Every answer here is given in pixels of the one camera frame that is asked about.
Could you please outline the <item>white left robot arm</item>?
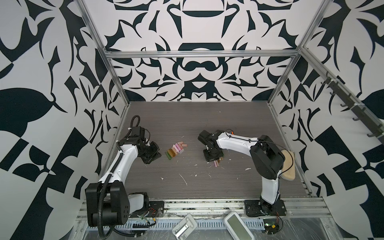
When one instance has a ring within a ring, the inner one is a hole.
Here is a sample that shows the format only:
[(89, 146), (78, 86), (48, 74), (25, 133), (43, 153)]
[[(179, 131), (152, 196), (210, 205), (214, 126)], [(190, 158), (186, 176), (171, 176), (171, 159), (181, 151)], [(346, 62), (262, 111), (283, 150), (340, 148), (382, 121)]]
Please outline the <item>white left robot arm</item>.
[(130, 134), (117, 143), (118, 153), (105, 175), (86, 188), (87, 218), (90, 227), (124, 225), (131, 214), (148, 211), (145, 192), (127, 194), (125, 183), (137, 158), (148, 165), (161, 157), (159, 146), (145, 137), (146, 129), (132, 127)]

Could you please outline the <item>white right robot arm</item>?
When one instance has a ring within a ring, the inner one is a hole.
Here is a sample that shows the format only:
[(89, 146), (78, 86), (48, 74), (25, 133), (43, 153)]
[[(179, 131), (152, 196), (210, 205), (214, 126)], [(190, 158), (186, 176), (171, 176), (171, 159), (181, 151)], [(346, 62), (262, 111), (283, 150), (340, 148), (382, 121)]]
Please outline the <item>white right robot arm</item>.
[(262, 202), (275, 204), (280, 196), (279, 177), (282, 174), (285, 156), (268, 136), (247, 138), (221, 130), (214, 133), (204, 130), (199, 134), (198, 140), (206, 146), (203, 153), (207, 162), (222, 158), (223, 150), (251, 157), (257, 172), (262, 177)]

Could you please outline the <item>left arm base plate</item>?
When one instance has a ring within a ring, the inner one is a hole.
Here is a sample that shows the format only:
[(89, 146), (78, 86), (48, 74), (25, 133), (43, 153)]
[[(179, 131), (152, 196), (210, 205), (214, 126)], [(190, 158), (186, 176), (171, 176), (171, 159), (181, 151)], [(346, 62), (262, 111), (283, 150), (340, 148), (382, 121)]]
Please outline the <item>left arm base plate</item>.
[(145, 203), (141, 209), (130, 214), (129, 218), (139, 218), (140, 216), (144, 216), (146, 218), (162, 217), (164, 209), (164, 201), (149, 201), (148, 203)]

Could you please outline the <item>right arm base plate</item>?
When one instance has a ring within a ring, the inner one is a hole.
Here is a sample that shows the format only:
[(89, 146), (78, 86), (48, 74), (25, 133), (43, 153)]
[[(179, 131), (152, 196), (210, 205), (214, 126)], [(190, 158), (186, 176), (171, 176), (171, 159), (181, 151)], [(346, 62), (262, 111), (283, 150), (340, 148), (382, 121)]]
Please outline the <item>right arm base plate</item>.
[(286, 216), (285, 203), (278, 199), (274, 204), (269, 204), (264, 200), (245, 200), (245, 213), (248, 217), (261, 216)]

